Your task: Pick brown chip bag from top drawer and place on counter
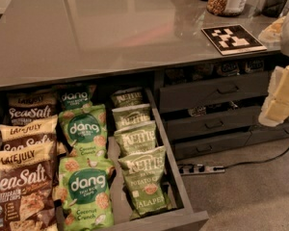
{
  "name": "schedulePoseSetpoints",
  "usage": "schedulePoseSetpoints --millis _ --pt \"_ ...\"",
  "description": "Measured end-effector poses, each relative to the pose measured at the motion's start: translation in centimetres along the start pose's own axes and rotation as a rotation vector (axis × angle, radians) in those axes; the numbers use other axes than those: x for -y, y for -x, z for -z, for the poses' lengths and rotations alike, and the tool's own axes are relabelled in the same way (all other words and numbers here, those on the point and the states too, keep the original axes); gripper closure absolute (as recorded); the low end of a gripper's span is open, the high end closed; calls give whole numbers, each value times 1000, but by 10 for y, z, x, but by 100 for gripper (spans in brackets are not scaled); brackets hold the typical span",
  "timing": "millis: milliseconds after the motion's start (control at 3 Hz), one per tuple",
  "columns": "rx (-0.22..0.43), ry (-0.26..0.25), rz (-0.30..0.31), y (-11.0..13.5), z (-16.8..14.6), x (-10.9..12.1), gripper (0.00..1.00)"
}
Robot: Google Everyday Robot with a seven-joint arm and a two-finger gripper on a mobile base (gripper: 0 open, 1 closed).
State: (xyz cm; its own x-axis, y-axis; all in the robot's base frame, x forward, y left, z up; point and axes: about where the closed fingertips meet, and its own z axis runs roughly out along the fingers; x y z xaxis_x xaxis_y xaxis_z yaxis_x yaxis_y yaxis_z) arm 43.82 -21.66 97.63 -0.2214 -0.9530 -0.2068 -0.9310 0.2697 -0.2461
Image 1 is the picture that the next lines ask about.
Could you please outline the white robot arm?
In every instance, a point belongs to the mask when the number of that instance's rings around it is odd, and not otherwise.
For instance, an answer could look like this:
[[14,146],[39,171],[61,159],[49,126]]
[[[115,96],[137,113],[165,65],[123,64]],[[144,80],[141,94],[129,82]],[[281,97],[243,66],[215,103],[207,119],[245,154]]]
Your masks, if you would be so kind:
[[[289,12],[264,29],[258,38],[264,42],[278,42],[280,52],[289,58]],[[275,127],[289,117],[289,64],[277,65],[272,72],[268,86],[268,96],[262,105],[258,121]]]

